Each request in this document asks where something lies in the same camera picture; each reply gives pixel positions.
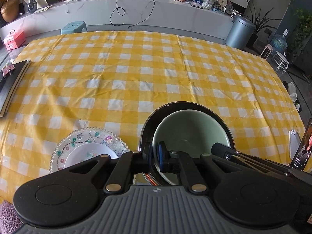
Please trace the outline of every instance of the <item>pink toolbox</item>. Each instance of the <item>pink toolbox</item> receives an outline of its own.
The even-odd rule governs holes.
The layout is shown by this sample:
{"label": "pink toolbox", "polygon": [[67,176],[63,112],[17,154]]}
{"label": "pink toolbox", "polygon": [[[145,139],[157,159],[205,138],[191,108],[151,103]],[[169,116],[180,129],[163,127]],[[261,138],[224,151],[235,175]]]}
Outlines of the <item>pink toolbox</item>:
{"label": "pink toolbox", "polygon": [[10,34],[4,38],[3,43],[7,47],[7,50],[12,50],[20,47],[24,41],[25,41],[24,31],[19,30],[16,32],[13,29],[10,31]]}

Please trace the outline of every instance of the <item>floral plate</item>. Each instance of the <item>floral plate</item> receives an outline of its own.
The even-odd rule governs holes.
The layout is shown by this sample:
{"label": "floral plate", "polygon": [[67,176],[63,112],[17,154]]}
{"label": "floral plate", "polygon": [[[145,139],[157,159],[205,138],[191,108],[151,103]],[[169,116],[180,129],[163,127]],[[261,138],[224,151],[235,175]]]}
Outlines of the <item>floral plate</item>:
{"label": "floral plate", "polygon": [[[99,128],[79,129],[73,131],[57,145],[51,157],[50,173],[63,169],[68,155],[78,146],[88,143],[105,145],[114,151],[118,157],[130,151],[127,145],[110,131]],[[95,154],[86,152],[86,157],[86,159],[93,158]]]}

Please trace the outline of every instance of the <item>yellow checkered tablecloth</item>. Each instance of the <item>yellow checkered tablecloth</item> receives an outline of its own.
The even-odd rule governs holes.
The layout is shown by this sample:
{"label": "yellow checkered tablecloth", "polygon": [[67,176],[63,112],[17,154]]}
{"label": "yellow checkered tablecloth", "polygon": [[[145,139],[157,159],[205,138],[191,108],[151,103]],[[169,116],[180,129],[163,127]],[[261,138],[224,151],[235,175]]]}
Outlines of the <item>yellow checkered tablecloth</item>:
{"label": "yellow checkered tablecloth", "polygon": [[30,43],[32,60],[0,120],[0,196],[49,173],[51,154],[70,132],[100,127],[131,150],[148,116],[173,101],[217,113],[236,148],[289,163],[288,131],[304,125],[273,69],[257,56],[220,44],[154,32],[105,31]]}

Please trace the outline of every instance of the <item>gray trash can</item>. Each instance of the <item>gray trash can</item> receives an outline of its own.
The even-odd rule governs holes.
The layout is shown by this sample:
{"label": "gray trash can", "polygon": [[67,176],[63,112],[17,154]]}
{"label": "gray trash can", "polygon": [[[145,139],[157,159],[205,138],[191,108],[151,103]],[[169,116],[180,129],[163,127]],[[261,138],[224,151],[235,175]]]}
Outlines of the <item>gray trash can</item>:
{"label": "gray trash can", "polygon": [[225,44],[243,50],[252,33],[255,31],[255,25],[242,16],[235,17],[233,23]]}

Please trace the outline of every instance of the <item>crosshair logo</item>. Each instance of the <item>crosshair logo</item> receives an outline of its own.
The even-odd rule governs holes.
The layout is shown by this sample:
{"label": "crosshair logo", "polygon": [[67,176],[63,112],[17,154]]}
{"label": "crosshair logo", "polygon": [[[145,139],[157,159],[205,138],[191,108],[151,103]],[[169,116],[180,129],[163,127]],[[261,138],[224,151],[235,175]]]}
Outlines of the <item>crosshair logo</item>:
{"label": "crosshair logo", "polygon": [[155,193],[159,193],[159,192],[161,192],[161,189],[160,189],[160,188],[158,188],[158,187],[157,187],[157,188],[154,188],[154,189],[153,189],[153,192],[155,192]]}

